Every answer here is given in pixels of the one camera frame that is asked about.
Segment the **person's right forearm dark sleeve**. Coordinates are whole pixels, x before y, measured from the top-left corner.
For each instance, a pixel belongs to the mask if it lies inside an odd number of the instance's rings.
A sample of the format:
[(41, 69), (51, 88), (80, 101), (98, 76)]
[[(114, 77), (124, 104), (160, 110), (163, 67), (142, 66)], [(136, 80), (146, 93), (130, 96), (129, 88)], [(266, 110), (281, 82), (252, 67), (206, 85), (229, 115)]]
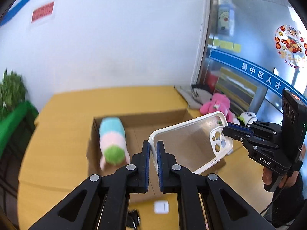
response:
[(303, 180), (298, 173), (297, 181), (285, 188), (272, 206), (272, 226), (280, 228), (291, 221), (288, 229), (306, 229), (306, 199), (303, 197)]

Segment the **person's right hand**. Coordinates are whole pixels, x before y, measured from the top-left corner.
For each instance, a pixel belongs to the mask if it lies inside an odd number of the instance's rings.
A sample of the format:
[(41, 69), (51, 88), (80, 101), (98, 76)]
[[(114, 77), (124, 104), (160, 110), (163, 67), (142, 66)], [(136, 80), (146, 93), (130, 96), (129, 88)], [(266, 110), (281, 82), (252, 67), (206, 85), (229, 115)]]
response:
[[(304, 159), (305, 153), (306, 153), (306, 145), (303, 144), (302, 152), (301, 152), (302, 159)], [(294, 171), (294, 173), (292, 174), (291, 177), (288, 177), (286, 175), (283, 176), (283, 178), (282, 178), (281, 182), (279, 183), (278, 187), (279, 188), (292, 187), (296, 183), (299, 173), (300, 173), (299, 171)], [(272, 183), (272, 174), (273, 174), (273, 172), (271, 170), (269, 170), (266, 167), (263, 168), (262, 180), (263, 180), (265, 185), (270, 185)]]

